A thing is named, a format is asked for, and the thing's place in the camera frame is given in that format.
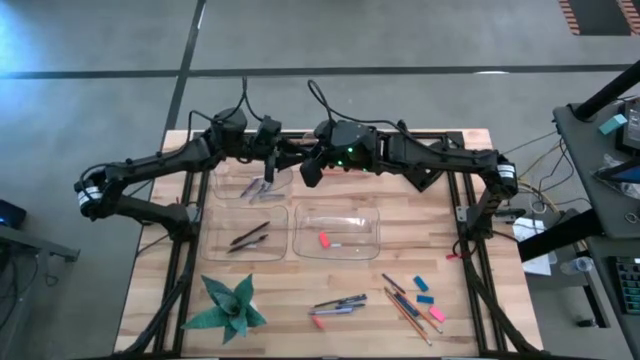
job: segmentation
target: green origami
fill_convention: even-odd
[[[217,305],[196,315],[182,325],[183,329],[207,329],[224,326],[224,340],[240,333],[247,336],[248,327],[264,325],[267,321],[250,305],[253,297],[253,274],[249,274],[231,291],[223,283],[202,275],[211,300]]]

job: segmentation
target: blue eraser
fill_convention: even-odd
[[[429,287],[427,286],[427,284],[422,280],[422,278],[420,278],[420,276],[417,276],[413,278],[413,282],[416,283],[416,285],[418,285],[418,287],[420,288],[420,290],[422,291],[427,291],[429,290]]]
[[[423,304],[433,304],[435,302],[434,298],[432,298],[431,296],[425,296],[425,295],[418,295],[418,298],[416,300]]]
[[[411,314],[411,316],[418,317],[418,315],[420,315],[418,310],[411,306],[411,304],[409,304],[407,300],[405,300],[402,296],[395,294],[394,297],[398,299],[402,307],[405,308],[409,312],[409,314]]]
[[[626,123],[627,123],[627,118],[624,117],[624,115],[622,114],[618,114],[612,117],[611,119],[605,121],[605,123],[600,125],[598,129],[600,129],[600,132],[602,134],[608,135],[612,131],[618,129],[619,127],[623,126]]]

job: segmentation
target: black pen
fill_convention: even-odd
[[[326,306],[326,305],[331,305],[331,304],[336,304],[336,303],[338,305],[344,305],[344,304],[347,304],[349,302],[361,301],[361,300],[366,300],[366,299],[367,299],[367,294],[360,294],[360,295],[355,295],[355,296],[351,296],[351,297],[348,297],[348,298],[327,301],[327,302],[324,302],[322,304],[313,305],[313,307],[314,308],[323,307],[323,306]]]
[[[404,289],[403,289],[403,288],[401,288],[401,287],[400,287],[400,285],[396,284],[396,282],[395,282],[395,281],[391,280],[391,278],[390,278],[390,277],[388,277],[388,276],[387,276],[387,274],[384,274],[384,273],[383,273],[383,274],[382,274],[382,277],[383,277],[383,278],[385,278],[385,279],[387,279],[387,281],[391,284],[391,286],[393,286],[394,288],[396,288],[396,290],[400,291],[400,292],[401,292],[401,293],[403,293],[403,294],[406,294],[406,293],[407,293],[406,291],[404,291]]]
[[[247,242],[247,243],[240,244],[240,245],[238,245],[238,246],[236,246],[236,247],[234,247],[234,248],[231,248],[229,251],[227,251],[227,254],[230,254],[230,253],[232,253],[232,252],[236,252],[236,251],[238,251],[238,250],[244,249],[244,248],[246,248],[246,247],[247,247],[247,246],[249,246],[249,245],[257,244],[257,243],[259,243],[259,242],[261,242],[261,241],[264,241],[264,239],[266,239],[266,238],[267,238],[267,236],[269,236],[269,234],[264,234],[264,235],[260,236],[259,238],[257,238],[256,240],[249,241],[249,242]]]
[[[248,238],[249,236],[253,235],[256,231],[261,230],[262,228],[264,228],[265,226],[269,225],[270,221],[265,221],[264,223],[262,223],[261,225],[258,225],[257,228],[249,231],[248,233],[242,235],[242,236],[238,236],[237,238],[233,239],[233,241],[231,242],[231,245],[235,245],[237,243],[239,243],[240,241]]]

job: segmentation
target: wooden table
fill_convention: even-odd
[[[491,148],[488,130],[459,131],[464,133],[467,148]],[[163,150],[178,148],[185,137],[185,131],[169,131]],[[157,179],[151,200],[160,204],[175,202],[176,197],[180,196],[184,177],[184,174],[173,174]],[[473,178],[479,196],[484,185],[478,177]],[[422,194],[401,176],[375,176],[361,172],[325,176],[318,187],[309,189],[294,169],[290,189],[290,198],[282,204],[289,209],[290,225],[294,222],[296,205],[303,200],[329,199],[335,204],[377,207],[380,214],[379,255],[370,261],[302,258],[292,251],[292,234],[289,235],[287,253],[279,261],[216,262],[205,260],[199,254],[187,318],[213,306],[200,274],[233,288],[249,273],[253,273],[253,299],[268,324],[251,329],[246,338],[236,336],[224,346],[221,329],[186,331],[183,356],[477,355],[462,263],[445,258],[451,253],[451,246],[457,238],[446,176],[442,176]],[[206,211],[209,211],[214,204],[220,205],[221,200],[210,192],[206,203]],[[511,231],[506,226],[497,228]],[[140,246],[164,234],[160,226],[146,227]],[[541,349],[540,334],[516,244],[496,236],[487,242],[487,247],[500,306],[526,339]],[[162,298],[170,248],[171,242],[163,241],[137,259],[117,336],[116,351],[130,345],[156,312]],[[408,290],[408,295],[414,300],[418,291],[413,284],[413,277],[419,274],[429,284],[428,295],[435,297],[436,304],[447,315],[442,325],[442,335],[425,323],[433,341],[432,347],[424,343],[384,295],[382,289],[388,284],[381,277],[383,272]],[[368,295],[367,306],[352,315],[323,318],[326,326],[324,331],[317,329],[307,315],[313,304],[360,293]],[[483,310],[488,341],[494,344],[488,312],[486,308]],[[171,346],[173,340],[176,311],[177,306],[169,320],[167,346]]]

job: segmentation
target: keyboard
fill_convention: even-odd
[[[640,258],[614,256],[611,261],[620,286],[622,311],[640,315]]]

